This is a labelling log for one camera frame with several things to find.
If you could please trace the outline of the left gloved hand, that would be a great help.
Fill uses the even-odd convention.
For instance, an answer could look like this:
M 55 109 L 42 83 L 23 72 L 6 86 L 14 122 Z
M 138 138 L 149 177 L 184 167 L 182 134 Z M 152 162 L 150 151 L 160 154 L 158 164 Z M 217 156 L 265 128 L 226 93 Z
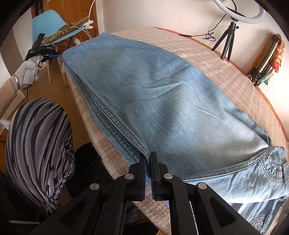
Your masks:
M 38 79 L 43 56 L 37 55 L 24 61 L 13 74 L 18 90 L 30 88 Z

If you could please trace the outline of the person's left forearm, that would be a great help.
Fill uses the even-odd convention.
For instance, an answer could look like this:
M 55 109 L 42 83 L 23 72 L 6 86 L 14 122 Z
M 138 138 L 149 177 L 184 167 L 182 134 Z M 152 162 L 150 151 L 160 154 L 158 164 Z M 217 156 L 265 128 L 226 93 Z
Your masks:
M 17 91 L 19 90 L 18 80 L 13 75 L 11 78 L 9 78 L 6 83 L 1 87 L 0 91 L 0 108 L 1 108 L 1 114 L 0 117 L 4 115 L 12 101 L 17 96 Z

